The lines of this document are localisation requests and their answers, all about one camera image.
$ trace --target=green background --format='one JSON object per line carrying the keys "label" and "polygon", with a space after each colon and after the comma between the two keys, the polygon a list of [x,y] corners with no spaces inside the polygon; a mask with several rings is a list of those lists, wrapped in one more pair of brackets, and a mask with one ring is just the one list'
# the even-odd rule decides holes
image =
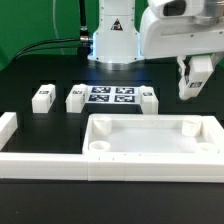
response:
{"label": "green background", "polygon": [[[136,28],[139,29],[147,0],[136,0]],[[98,27],[99,0],[86,0],[89,31]],[[60,38],[78,37],[79,1],[57,0],[56,22]],[[0,70],[23,47],[42,40],[56,39],[53,26],[53,0],[0,0]],[[64,50],[76,54],[75,49]],[[61,54],[60,50],[36,53]]]}

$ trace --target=black table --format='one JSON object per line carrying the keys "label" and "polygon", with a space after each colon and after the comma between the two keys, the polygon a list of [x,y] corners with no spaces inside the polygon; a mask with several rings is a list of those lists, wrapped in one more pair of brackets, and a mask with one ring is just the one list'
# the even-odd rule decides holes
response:
{"label": "black table", "polygon": [[[19,128],[4,152],[80,154],[92,113],[141,113],[136,105],[86,105],[67,114],[65,99],[75,84],[152,86],[160,114],[214,115],[224,121],[224,69],[220,66],[197,98],[178,97],[175,59],[152,60],[129,71],[88,66],[77,56],[21,57],[0,72],[0,114],[17,112]],[[56,85],[47,115],[32,114],[31,99],[43,84]],[[224,185],[0,180],[0,223],[216,224],[224,220]]]}

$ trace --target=black cable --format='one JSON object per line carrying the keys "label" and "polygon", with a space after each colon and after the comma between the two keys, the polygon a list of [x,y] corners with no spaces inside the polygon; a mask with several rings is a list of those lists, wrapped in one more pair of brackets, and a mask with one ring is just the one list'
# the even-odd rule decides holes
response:
{"label": "black cable", "polygon": [[80,23],[81,23],[81,26],[86,27],[85,0],[79,0],[79,8],[80,8]]}
{"label": "black cable", "polygon": [[57,46],[57,47],[46,47],[46,48],[37,48],[37,49],[30,49],[30,50],[27,50],[27,51],[24,51],[24,52],[21,52],[19,55],[15,55],[9,64],[12,64],[13,62],[15,62],[20,56],[24,55],[24,54],[28,54],[30,52],[34,52],[34,51],[43,51],[43,50],[54,50],[54,49],[70,49],[70,48],[77,48],[78,46],[75,45],[75,46]]}
{"label": "black cable", "polygon": [[79,37],[78,38],[46,40],[46,41],[40,41],[40,42],[31,44],[31,45],[28,45],[27,47],[23,48],[22,50],[20,50],[19,52],[16,53],[16,55],[10,61],[10,64],[13,63],[16,60],[16,58],[18,58],[20,55],[28,52],[32,48],[39,47],[42,45],[47,45],[47,44],[58,44],[58,43],[68,43],[68,42],[77,42],[77,41],[80,41]]}
{"label": "black cable", "polygon": [[79,10],[80,10],[80,36],[88,36],[88,28],[86,23],[86,5],[85,0],[79,0]]}

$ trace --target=white 3d-printed part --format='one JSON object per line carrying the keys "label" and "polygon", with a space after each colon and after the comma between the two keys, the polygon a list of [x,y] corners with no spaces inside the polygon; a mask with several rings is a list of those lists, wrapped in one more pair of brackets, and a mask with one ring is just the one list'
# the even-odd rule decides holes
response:
{"label": "white 3d-printed part", "polygon": [[11,138],[17,127],[16,113],[4,113],[0,117],[0,150]]}
{"label": "white 3d-printed part", "polygon": [[139,87],[139,97],[143,114],[158,114],[159,101],[152,87]]}
{"label": "white 3d-printed part", "polygon": [[66,99],[67,113],[81,113],[88,95],[87,86],[84,84],[73,86]]}
{"label": "white 3d-printed part", "polygon": [[[110,135],[93,132],[100,116],[111,118]],[[192,120],[201,126],[188,123],[187,133],[194,132],[189,138],[182,129]],[[110,152],[90,151],[95,141],[107,141]],[[224,130],[214,117],[91,115],[83,153],[88,180],[224,182]]]}
{"label": "white 3d-printed part", "polygon": [[32,99],[33,113],[48,113],[55,97],[55,85],[42,85]]}
{"label": "white 3d-printed part", "polygon": [[179,95],[182,100],[197,97],[214,71],[210,56],[192,57],[189,65],[189,75],[182,76],[179,83]]}
{"label": "white 3d-printed part", "polygon": [[100,0],[99,5],[99,27],[88,59],[110,65],[143,60],[134,26],[135,0]]}
{"label": "white 3d-printed part", "polygon": [[161,16],[167,0],[152,0],[145,10],[140,27],[141,53],[146,59],[223,52],[224,23],[196,25],[192,16],[204,8],[203,1],[187,1],[182,16]]}

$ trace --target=white plastic part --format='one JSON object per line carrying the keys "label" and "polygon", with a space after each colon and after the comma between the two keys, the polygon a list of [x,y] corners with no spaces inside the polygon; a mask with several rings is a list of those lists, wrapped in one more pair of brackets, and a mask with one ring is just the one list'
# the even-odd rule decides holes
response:
{"label": "white plastic part", "polygon": [[18,128],[16,113],[4,113],[0,117],[0,150]]}
{"label": "white plastic part", "polygon": [[188,137],[197,137],[201,134],[201,117],[186,117],[183,120],[182,134]]}
{"label": "white plastic part", "polygon": [[179,83],[179,95],[182,100],[197,97],[214,71],[210,56],[192,57],[189,65],[189,75],[182,76]]}
{"label": "white plastic part", "polygon": [[105,141],[95,141],[89,144],[89,151],[91,152],[109,152],[110,149],[110,143]]}
{"label": "white plastic part", "polygon": [[[113,148],[99,154],[88,150],[93,139],[103,139],[92,129],[98,116],[90,116],[83,146],[83,153],[88,156],[89,180],[224,182],[224,130],[214,117],[192,116],[201,119],[201,135],[189,138],[182,135],[182,124],[191,116],[107,114],[113,125],[106,139]],[[134,139],[132,131],[137,133]],[[205,146],[210,153],[199,152]]]}
{"label": "white plastic part", "polygon": [[158,114],[159,101],[152,87],[139,87],[139,97],[143,114]]}
{"label": "white plastic part", "polygon": [[99,5],[99,27],[93,35],[93,53],[88,59],[108,64],[143,60],[134,26],[135,0],[100,0]]}
{"label": "white plastic part", "polygon": [[154,11],[148,7],[141,20],[140,47],[146,59],[224,51],[223,22],[211,26],[195,25],[190,14],[159,18]]}
{"label": "white plastic part", "polygon": [[55,85],[42,85],[32,99],[33,113],[48,113],[55,97]]}
{"label": "white plastic part", "polygon": [[[112,120],[108,136],[93,133],[98,116],[89,117],[84,155],[2,152],[0,178],[224,183],[224,130],[214,117],[200,117],[201,135],[189,138],[182,135],[189,116],[100,115]],[[89,150],[90,143],[104,138],[112,146],[110,152]]]}
{"label": "white plastic part", "polygon": [[112,121],[110,117],[96,117],[93,121],[93,132],[97,135],[109,135],[111,133]]}
{"label": "white plastic part", "polygon": [[66,99],[67,113],[81,113],[88,96],[88,88],[84,84],[73,86]]}
{"label": "white plastic part", "polygon": [[1,153],[0,177],[12,179],[88,180],[83,155]]}

